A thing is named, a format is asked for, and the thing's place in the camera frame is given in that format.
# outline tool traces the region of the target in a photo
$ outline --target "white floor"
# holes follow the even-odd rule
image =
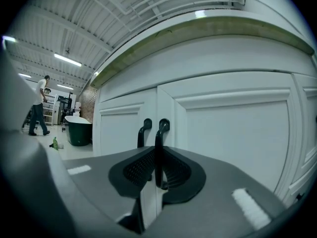
[[[58,144],[63,144],[64,148],[59,149],[58,153],[60,154],[63,160],[71,160],[71,159],[80,159],[80,158],[88,158],[93,157],[93,145],[85,145],[85,146],[73,146],[67,140],[66,131],[61,130],[60,125],[49,126],[48,130],[50,134],[43,136],[43,131],[41,126],[37,126],[38,128],[34,130],[37,136],[30,136],[37,139],[46,149],[49,149],[49,145],[53,143],[53,138],[56,137]],[[28,134],[29,126],[25,126],[23,129],[23,133]]]

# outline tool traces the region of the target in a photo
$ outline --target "dark jeans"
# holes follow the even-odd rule
[[[43,133],[46,133],[48,131],[48,128],[46,127],[46,124],[43,118],[43,104],[33,105],[32,107],[32,115],[31,115],[30,130],[29,130],[30,133],[34,133],[36,120],[40,122]]]

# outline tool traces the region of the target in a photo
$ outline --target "black cabinet handle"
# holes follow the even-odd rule
[[[143,127],[140,128],[138,133],[138,148],[144,146],[144,131],[152,128],[152,120],[146,118],[143,123]]]
[[[155,182],[157,187],[167,189],[167,183],[163,181],[163,134],[169,131],[169,120],[159,121],[159,129],[155,137]]]

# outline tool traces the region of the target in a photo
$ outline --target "shelving unit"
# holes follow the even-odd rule
[[[47,102],[43,102],[43,109],[44,109],[44,117],[49,117],[50,121],[45,121],[46,124],[49,124],[53,126],[53,118],[54,118],[54,111],[55,111],[55,106],[56,106],[56,101],[57,101],[57,94],[55,95],[50,95],[50,94],[44,94],[47,98]]]

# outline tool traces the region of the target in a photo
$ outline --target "brick wall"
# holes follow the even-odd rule
[[[97,89],[91,87],[89,83],[86,85],[76,102],[81,103],[81,117],[87,119],[89,122],[93,122],[94,107],[97,96]]]

